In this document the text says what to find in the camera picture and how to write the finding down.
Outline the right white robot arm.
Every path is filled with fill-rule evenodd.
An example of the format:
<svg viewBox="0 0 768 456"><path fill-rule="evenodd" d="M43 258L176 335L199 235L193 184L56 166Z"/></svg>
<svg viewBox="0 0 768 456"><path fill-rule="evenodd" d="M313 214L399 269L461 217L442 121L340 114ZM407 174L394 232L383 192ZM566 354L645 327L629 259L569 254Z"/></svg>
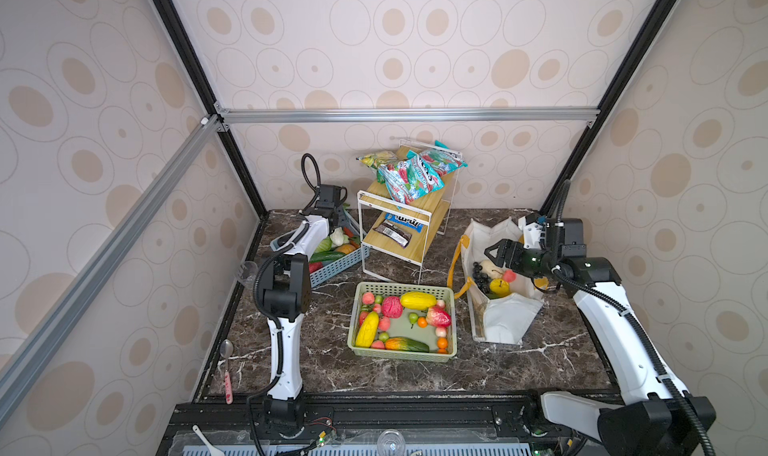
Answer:
<svg viewBox="0 0 768 456"><path fill-rule="evenodd" d="M613 265L589 256L582 221L563 215L569 191L564 180L547 214L523 219L522 242L504 239L486 248L485 255L519 276L545 277L572 290L622 402L609 405L549 391L539 398L543 417L601 444L611 455L715 454L708 435L716 419L713 404L692 395L657 351Z"/></svg>

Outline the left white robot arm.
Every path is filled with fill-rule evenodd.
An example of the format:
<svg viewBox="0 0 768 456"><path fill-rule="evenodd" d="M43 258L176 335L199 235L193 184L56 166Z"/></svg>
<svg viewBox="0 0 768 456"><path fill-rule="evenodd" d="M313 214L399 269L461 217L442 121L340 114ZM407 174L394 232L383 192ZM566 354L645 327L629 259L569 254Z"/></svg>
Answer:
<svg viewBox="0 0 768 456"><path fill-rule="evenodd" d="M256 309L268 323L271 366L269 384L249 400L262 403L266 430L285 434L300 432L305 426L300 333L312 293L310 259L344 221L347 197L346 189L322 182L314 156L303 154L300 164L310 164L314 169L314 180L306 170L302 171L313 197L300 211L302 220L298 228L259 265L252 289Z"/></svg>

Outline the white radish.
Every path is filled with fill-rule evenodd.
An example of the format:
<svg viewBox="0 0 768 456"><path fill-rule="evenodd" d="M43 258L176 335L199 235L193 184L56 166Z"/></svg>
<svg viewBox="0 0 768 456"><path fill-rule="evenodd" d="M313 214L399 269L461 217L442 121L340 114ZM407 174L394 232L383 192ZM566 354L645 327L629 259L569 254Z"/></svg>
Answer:
<svg viewBox="0 0 768 456"><path fill-rule="evenodd" d="M349 243L349 237L344 232L344 228L336 228L329 236L332 247L337 248Z"/></svg>

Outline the dark grape bunch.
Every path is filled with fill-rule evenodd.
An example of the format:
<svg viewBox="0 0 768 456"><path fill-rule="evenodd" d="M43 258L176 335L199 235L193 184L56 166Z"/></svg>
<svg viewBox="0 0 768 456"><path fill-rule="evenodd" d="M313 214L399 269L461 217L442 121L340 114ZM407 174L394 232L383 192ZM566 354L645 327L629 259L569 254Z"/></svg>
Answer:
<svg viewBox="0 0 768 456"><path fill-rule="evenodd" d="M478 262L473 264L472 279L483 294L488 295L491 293L490 285L492 278L483 272L482 265Z"/></svg>

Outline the beige round melon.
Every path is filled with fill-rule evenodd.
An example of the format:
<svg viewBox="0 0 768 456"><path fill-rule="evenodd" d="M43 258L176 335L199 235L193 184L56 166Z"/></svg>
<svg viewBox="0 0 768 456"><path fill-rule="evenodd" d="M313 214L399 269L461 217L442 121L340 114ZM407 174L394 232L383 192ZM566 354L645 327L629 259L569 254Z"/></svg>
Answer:
<svg viewBox="0 0 768 456"><path fill-rule="evenodd" d="M481 273L487 276L489 279L502 279L505 274L505 270L499 268L490 260L483 260L480 262Z"/></svg>

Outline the green cucumber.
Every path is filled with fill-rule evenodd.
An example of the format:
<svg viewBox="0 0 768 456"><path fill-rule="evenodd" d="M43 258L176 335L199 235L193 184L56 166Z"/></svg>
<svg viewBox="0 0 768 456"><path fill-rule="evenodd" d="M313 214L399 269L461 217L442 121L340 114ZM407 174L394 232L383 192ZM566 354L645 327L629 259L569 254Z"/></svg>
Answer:
<svg viewBox="0 0 768 456"><path fill-rule="evenodd" d="M345 257L345 254L338 251L316 252L310 258L310 262L314 263L326 263L334 262Z"/></svg>

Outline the white grocery tote bag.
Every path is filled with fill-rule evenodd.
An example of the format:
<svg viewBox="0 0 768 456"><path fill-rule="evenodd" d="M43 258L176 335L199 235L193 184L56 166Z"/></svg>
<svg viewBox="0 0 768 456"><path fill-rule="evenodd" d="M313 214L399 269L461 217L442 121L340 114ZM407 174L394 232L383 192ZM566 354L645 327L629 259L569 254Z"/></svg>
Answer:
<svg viewBox="0 0 768 456"><path fill-rule="evenodd" d="M465 283L455 294L466 297L469 305L473 339L477 342L520 345L522 339L543 306L543 293L523 276L509 283L512 293L501 299L489 299L472 279L473 264L488 260L487 247L502 239L521 242L523 233L518 225L507 219L493 227L471 221L454 252L451 267L460 266Z"/></svg>

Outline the green plastic fruit basket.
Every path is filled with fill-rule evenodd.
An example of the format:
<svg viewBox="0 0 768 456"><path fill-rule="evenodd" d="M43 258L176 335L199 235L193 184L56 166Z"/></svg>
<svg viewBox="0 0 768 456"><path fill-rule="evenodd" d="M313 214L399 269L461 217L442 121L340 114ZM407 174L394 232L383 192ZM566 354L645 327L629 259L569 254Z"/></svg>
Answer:
<svg viewBox="0 0 768 456"><path fill-rule="evenodd" d="M448 328L435 328L426 322L427 311L414 311L403 307L403 314L398 319L390 319L381 315L381 303L390 296L401 297L403 294L417 291L434 295L437 305L444 308L452 318L452 325ZM380 317L377 337L370 348L355 346L355 338L358 333L360 320L364 314L377 312ZM418 322L411 325L408 320L410 313L419 315ZM429 353L389 351L384 343L392 337L407 337L429 345ZM437 347L437 340L445 337L448 340L446 349ZM352 321L347 337L348 347L357 356L414 360L422 362L449 361L457 354L456 336L456 312L454 304L454 292L447 287L408 285L400 283L363 282L357 286L353 304Z"/></svg>

